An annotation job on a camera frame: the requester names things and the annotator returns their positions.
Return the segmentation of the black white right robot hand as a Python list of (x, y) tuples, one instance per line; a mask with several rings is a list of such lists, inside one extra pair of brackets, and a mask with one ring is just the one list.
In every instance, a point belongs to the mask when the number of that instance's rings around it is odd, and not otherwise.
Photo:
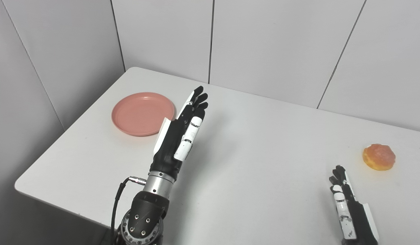
[(378, 245), (379, 234), (368, 203), (360, 203), (346, 169), (336, 165), (329, 177), (330, 190), (342, 230), (343, 245)]

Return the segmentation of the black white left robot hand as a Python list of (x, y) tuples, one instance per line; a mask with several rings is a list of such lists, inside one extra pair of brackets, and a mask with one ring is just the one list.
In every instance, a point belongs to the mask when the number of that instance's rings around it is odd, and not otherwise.
[(205, 118), (206, 100), (203, 86), (188, 96), (177, 117), (164, 118), (154, 147), (150, 171), (169, 175), (174, 180), (193, 147), (194, 140)]

